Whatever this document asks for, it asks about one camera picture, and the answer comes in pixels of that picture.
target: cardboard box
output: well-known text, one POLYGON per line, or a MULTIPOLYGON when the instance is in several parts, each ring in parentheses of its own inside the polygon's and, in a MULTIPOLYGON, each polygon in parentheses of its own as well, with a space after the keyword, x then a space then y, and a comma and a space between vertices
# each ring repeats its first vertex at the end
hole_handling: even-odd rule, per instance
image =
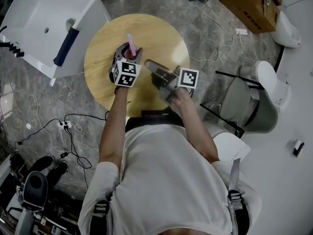
POLYGON ((282 0, 220 0, 252 33, 276 30, 282 0))

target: white cable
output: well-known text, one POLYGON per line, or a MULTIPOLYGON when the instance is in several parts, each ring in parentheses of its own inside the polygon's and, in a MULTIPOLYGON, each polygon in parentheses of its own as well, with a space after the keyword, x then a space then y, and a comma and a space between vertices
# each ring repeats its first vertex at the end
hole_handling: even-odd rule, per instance
MULTIPOLYGON (((233 39, 233 43, 232 43, 231 46, 233 46, 234 41, 235 41, 235 42, 243 49, 243 51, 249 56, 249 58, 251 59, 251 61, 254 62, 254 60, 253 60, 252 57, 249 55, 249 53, 244 49, 242 40, 240 39, 240 43, 238 43, 238 42, 234 39, 235 36, 238 36, 237 34, 231 35, 227 30, 224 29, 224 27, 223 27, 219 22, 217 22, 215 19, 213 19, 213 18, 211 18, 210 16, 208 16, 207 14, 205 14, 205 13, 204 13, 199 7, 197 7, 194 3, 192 3, 191 1, 188 1, 188 0, 185 0, 185 1, 191 3, 192 6, 196 7, 203 15, 205 15, 206 17, 208 17, 209 19, 211 19, 211 20, 213 20, 215 23, 217 23, 217 24, 219 25, 219 27, 221 27, 222 30, 225 31, 225 32, 226 32, 229 36, 231 36, 231 38, 233 39)), ((219 46, 219 48, 218 48, 218 57, 217 57, 217 59, 216 59, 215 61, 211 61, 211 60, 209 60, 209 59, 203 59, 203 60, 201 60, 201 61, 210 61, 210 62, 213 62, 213 63, 216 62, 216 61, 218 60, 218 58, 219 58, 219 55, 220 55, 220 47, 221 47, 221 46, 228 46, 228 45, 220 45, 220 46, 219 46)), ((201 62, 201 61, 199 61, 199 60, 197 60, 197 59, 195 59, 195 58, 192 58, 192 57, 190 57, 190 59, 193 59, 193 60, 195 60, 195 61, 201 62)))
POLYGON ((12 92, 13 92, 13 97, 14 97, 14 99, 15 99, 15 102, 16 102, 16 105, 17 105, 18 110, 23 114, 23 116, 24 116, 28 121, 31 121, 31 120, 33 119, 33 111, 32 111, 32 108, 31 108, 30 97, 31 97, 31 96, 34 96, 35 99, 36 99, 36 103, 37 103, 37 116, 38 116, 38 120, 39 120, 40 127, 50 136, 51 145, 52 145, 53 149, 55 149, 56 151, 61 151, 61 152, 63 152, 63 151, 64 151, 64 146, 65 146, 65 144, 64 144, 64 140, 63 140, 62 131, 59 129, 60 134, 61 134, 61 140, 62 140, 62 143, 63 143, 63 150, 59 150, 59 149, 57 149, 57 148, 54 147, 53 142, 52 142, 52 136, 50 135, 50 133, 48 133, 48 132, 46 131, 46 129, 43 128, 43 126, 42 126, 42 124, 41 124, 41 121, 40 121, 40 118, 39 118, 39 112, 38 112, 38 111, 39 111, 39 104, 38 104, 38 99, 37 99, 37 97, 36 97, 34 94, 31 94, 31 95, 28 96, 28 103, 29 103, 30 112, 31 112, 31 116, 30 116, 30 118, 28 118, 28 117, 26 117, 26 115, 24 114, 24 112, 19 108, 18 103, 17 103, 17 100, 16 100, 16 98, 15 98, 15 95, 17 94, 17 85, 16 85, 15 82, 11 83, 11 81, 10 81, 10 76, 9 76, 9 72, 7 71, 6 68, 4 68, 4 69, 5 69, 5 71, 6 71, 7 75, 8 75, 9 83, 10 83, 10 86, 11 86, 11 89, 12 89, 12 92))
POLYGON ((83 127, 82 127, 80 124, 74 124, 74 123, 72 123, 72 124, 74 125, 74 138, 75 138, 75 140, 76 140, 77 142, 82 143, 82 144, 84 144, 85 146, 88 146, 90 149, 99 150, 98 148, 91 147, 91 146, 89 146, 88 144, 79 141, 79 140, 76 138, 76 130, 77 130, 78 132, 82 132, 82 131, 83 131, 83 127))

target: backpack strap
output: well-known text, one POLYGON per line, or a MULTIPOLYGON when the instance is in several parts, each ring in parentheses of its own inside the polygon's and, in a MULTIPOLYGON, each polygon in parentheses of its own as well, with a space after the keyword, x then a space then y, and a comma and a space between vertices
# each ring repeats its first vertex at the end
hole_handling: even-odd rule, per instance
POLYGON ((108 201, 102 200, 95 207, 90 223, 90 235, 107 234, 107 214, 110 209, 108 201))
POLYGON ((232 235, 246 235, 250 227, 249 213, 238 192, 240 159, 236 159, 231 168, 228 187, 228 208, 233 224, 232 235))

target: white t-shirt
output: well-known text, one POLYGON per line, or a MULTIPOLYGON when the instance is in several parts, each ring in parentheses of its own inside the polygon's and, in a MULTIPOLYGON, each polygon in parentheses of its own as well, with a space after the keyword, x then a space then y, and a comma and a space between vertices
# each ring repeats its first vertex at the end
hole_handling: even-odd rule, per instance
MULTIPOLYGON (((121 171, 110 162, 97 166, 80 213, 80 231, 89 234, 95 204, 112 194, 108 235, 157 235, 173 228, 229 235, 232 222, 225 185, 231 166, 210 164, 188 142, 182 127, 135 128, 126 134, 121 171)), ((242 174, 239 189, 252 225, 261 199, 242 174)))

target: black and white marker cube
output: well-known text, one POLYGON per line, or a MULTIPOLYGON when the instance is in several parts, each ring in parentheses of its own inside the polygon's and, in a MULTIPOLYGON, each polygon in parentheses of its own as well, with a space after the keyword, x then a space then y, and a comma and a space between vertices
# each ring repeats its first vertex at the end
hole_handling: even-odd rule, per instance
POLYGON ((178 86, 195 89, 197 87, 198 76, 198 70, 180 68, 178 86))
POLYGON ((119 86, 132 87, 139 76, 141 65, 117 61, 113 72, 114 83, 119 86))

